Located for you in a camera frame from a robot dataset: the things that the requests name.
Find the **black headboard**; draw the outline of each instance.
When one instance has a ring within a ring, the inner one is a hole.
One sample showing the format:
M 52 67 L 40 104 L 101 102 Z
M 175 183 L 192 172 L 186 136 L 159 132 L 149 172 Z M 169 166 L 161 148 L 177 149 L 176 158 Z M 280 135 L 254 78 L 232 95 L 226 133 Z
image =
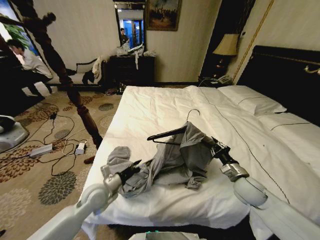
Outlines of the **black headboard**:
M 320 51 L 255 46 L 238 85 L 262 93 L 320 126 Z

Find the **white duvet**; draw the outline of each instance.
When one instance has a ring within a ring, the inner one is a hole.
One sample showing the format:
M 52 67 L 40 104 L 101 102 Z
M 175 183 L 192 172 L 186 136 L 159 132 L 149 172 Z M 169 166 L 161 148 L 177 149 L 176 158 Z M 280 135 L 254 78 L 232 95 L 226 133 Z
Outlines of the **white duvet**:
M 230 155 L 253 178 L 320 223 L 320 178 L 255 116 L 235 106 L 215 88 L 128 86 L 83 189 L 102 183 L 100 167 L 117 146 L 128 146 L 133 162 L 152 158 L 157 147 L 147 137 L 181 127 L 191 109 L 198 109 L 200 115 L 192 111 L 188 120 L 208 136 L 228 145 Z M 151 191 L 137 197 L 126 199 L 119 195 L 102 214 L 91 214 L 82 228 L 94 239 L 98 224 L 197 224 L 223 229 L 234 226 L 249 213 L 249 208 L 233 194 L 233 184 L 221 173 L 221 165 L 218 159 L 212 160 L 207 167 L 207 180 L 198 190 L 186 189 L 182 184 L 154 185 Z M 256 216 L 251 215 L 250 224 L 257 239 L 271 235 Z

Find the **table lamp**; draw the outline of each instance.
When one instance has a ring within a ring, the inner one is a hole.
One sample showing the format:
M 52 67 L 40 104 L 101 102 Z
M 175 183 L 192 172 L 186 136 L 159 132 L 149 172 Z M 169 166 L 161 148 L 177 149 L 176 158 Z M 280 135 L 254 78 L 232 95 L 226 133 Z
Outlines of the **table lamp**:
M 225 34 L 218 47 L 213 51 L 213 54 L 221 56 L 213 73 L 215 79 L 226 73 L 231 57 L 237 55 L 238 38 L 239 34 Z

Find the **metal hanger hook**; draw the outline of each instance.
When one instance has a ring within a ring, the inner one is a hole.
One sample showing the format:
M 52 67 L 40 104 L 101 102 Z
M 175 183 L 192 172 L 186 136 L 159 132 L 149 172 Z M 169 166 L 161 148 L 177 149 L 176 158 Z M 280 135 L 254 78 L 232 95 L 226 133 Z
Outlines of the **metal hanger hook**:
M 201 114 L 200 114 L 200 111 L 199 111 L 198 109 L 196 109 L 196 108 L 191 109 L 191 110 L 188 112 L 188 116 L 186 117 L 186 121 L 188 121 L 189 114 L 190 114 L 193 110 L 196 110 L 196 111 L 199 113 L 199 116 L 201 115 Z

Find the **white shirt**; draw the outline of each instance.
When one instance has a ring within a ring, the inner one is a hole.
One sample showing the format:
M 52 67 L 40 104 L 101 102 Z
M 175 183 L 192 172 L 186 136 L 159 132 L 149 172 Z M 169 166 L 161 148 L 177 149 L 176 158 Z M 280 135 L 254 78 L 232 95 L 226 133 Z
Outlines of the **white shirt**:
M 52 79 L 52 74 L 47 66 L 29 49 L 25 49 L 23 53 L 25 70 L 33 70 L 36 73 L 45 75 L 48 79 Z

